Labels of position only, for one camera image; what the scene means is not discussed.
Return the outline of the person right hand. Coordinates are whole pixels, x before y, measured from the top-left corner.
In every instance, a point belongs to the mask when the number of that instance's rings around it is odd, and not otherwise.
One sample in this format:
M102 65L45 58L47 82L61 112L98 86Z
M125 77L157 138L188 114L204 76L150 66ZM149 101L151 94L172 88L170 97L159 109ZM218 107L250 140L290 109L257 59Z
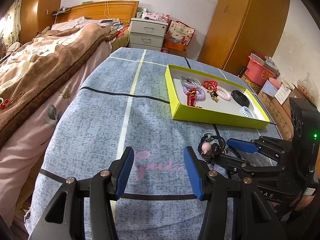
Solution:
M319 191L319 188L314 189L313 193L311 194L311 189L307 188L303 194L299 194L295 198L295 200L290 204L280 204L276 202L268 202L268 203L270 204L273 211L277 215L285 214L293 210L298 211L310 205L318 191Z

